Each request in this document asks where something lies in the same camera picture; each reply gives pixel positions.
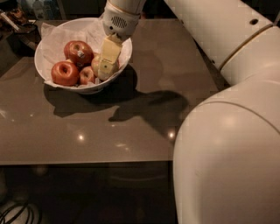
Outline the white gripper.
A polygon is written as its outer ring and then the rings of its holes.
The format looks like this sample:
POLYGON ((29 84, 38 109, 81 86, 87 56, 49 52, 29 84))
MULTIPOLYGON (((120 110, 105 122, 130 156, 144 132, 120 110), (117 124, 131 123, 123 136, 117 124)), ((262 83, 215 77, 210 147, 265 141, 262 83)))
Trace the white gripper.
POLYGON ((98 78, 109 79, 118 71, 118 59, 123 48, 121 39, 129 39, 141 16, 140 1, 107 1, 102 24, 108 35, 102 42, 98 78))

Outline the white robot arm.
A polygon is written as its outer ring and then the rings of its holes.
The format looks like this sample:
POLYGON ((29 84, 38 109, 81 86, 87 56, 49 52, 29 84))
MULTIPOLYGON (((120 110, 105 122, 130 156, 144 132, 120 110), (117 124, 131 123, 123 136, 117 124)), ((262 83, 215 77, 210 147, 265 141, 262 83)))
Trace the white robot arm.
POLYGON ((178 131, 178 224, 280 224, 280 28, 242 0, 164 1, 229 85, 178 131))

